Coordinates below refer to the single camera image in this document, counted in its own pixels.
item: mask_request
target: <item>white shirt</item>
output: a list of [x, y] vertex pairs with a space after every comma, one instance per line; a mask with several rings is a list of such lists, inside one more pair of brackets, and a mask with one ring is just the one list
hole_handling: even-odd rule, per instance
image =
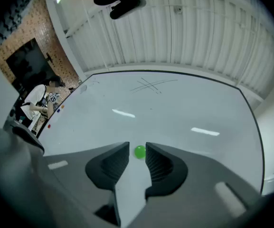
[[[34, 89], [28, 94], [24, 103], [32, 103], [36, 105], [37, 102], [41, 101], [43, 97], [45, 97], [46, 86], [45, 85], [38, 85], [35, 86]], [[39, 111], [31, 111], [30, 105], [21, 106], [22, 111], [25, 113], [28, 119], [32, 120], [37, 114], [40, 114]]]

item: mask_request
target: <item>green puck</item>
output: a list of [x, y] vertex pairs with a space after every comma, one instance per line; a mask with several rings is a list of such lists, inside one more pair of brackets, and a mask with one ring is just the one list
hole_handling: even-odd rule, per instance
[[135, 156], [138, 159], [145, 158], [146, 155], [146, 148], [143, 145], [139, 145], [135, 148]]

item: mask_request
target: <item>television screen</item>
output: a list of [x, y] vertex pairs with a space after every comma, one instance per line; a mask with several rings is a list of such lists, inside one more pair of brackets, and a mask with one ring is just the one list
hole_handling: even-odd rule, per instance
[[21, 46], [6, 62], [15, 77], [27, 90], [32, 90], [46, 79], [56, 75], [35, 38]]

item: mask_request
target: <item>white ceiling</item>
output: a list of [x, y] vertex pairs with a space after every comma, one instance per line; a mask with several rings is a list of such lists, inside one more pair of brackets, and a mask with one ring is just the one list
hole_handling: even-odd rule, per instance
[[240, 87], [253, 109], [264, 101], [274, 86], [274, 22], [258, 0], [146, 1], [118, 20], [109, 18], [111, 6], [92, 0], [54, 3], [56, 17], [48, 10], [86, 75], [176, 66]]

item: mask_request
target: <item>person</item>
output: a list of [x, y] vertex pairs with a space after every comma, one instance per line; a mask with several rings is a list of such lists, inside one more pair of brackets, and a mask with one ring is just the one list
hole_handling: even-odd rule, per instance
[[49, 100], [47, 107], [38, 105], [46, 99], [49, 93], [56, 93], [57, 88], [61, 86], [65, 87], [61, 77], [53, 76], [46, 80], [43, 84], [34, 87], [25, 98], [24, 103], [17, 107], [16, 120], [18, 121], [22, 116], [25, 117], [22, 124], [29, 127], [32, 120], [40, 114], [40, 112], [47, 113], [48, 118], [50, 118], [54, 112], [53, 102]]

